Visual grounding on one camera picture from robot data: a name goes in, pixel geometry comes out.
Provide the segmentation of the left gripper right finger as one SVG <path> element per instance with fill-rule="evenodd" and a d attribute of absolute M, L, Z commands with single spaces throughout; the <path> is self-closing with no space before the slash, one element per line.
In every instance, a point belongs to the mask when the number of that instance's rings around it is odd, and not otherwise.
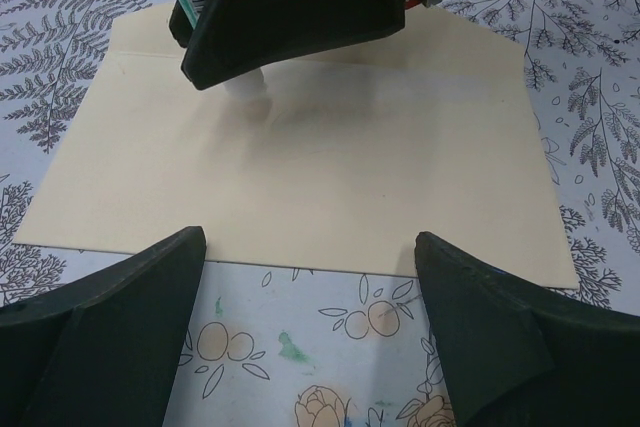
<path fill-rule="evenodd" d="M 638 317 L 537 286 L 430 232 L 414 255 L 458 425 L 638 425 Z"/>

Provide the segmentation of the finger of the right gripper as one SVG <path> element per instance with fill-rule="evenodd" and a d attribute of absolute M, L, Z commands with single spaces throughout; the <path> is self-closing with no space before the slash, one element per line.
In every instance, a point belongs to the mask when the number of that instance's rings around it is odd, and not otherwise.
<path fill-rule="evenodd" d="M 181 70 L 198 90 L 404 26 L 404 0 L 207 0 Z"/>

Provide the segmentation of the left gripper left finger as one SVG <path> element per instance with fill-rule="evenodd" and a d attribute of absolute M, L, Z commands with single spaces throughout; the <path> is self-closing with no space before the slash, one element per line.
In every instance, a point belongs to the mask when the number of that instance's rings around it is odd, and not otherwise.
<path fill-rule="evenodd" d="M 1 309 L 4 426 L 160 426 L 204 266 L 186 227 Z"/>

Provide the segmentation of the beige paper envelope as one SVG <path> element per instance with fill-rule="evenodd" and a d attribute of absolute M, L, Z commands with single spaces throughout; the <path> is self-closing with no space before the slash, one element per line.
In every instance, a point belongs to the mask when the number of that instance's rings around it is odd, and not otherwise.
<path fill-rule="evenodd" d="M 18 243 L 134 254 L 199 226 L 212 261 L 411 276 L 431 232 L 577 286 L 522 45 L 416 7 L 390 37 L 265 66 L 246 100 L 191 85 L 170 13 L 114 21 Z"/>

